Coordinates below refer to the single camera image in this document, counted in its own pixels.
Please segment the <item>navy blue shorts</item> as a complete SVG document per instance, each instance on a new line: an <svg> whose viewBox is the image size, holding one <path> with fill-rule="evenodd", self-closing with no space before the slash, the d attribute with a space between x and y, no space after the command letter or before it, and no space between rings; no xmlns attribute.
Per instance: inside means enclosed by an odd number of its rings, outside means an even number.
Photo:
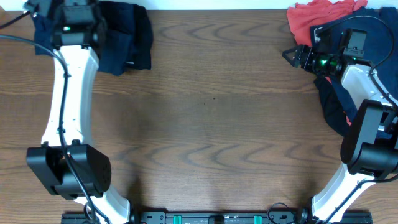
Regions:
<svg viewBox="0 0 398 224"><path fill-rule="evenodd" d="M99 71L124 73L135 32L135 5L114 1L31 1L34 40L51 50L63 46L91 47Z"/></svg>

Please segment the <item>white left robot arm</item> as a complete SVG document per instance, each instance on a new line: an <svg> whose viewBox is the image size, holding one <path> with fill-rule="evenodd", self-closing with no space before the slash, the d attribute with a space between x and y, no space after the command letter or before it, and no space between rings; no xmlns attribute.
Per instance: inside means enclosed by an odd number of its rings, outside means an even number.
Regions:
<svg viewBox="0 0 398 224"><path fill-rule="evenodd" d="M50 116L27 164L46 190L85 206L81 223L129 223L131 204L111 184L109 158L93 147L91 99L105 38L96 25L56 26L50 42L55 81Z"/></svg>

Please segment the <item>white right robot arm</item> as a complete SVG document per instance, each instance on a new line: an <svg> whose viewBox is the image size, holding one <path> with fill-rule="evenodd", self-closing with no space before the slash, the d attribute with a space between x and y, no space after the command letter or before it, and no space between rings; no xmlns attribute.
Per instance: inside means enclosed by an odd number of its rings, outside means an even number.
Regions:
<svg viewBox="0 0 398 224"><path fill-rule="evenodd" d="M397 100L381 83L375 64L363 54L356 47L326 54L307 45L282 52L293 67L336 78L357 109L341 144L341 165L296 214L296 223L340 223L366 189L397 180Z"/></svg>

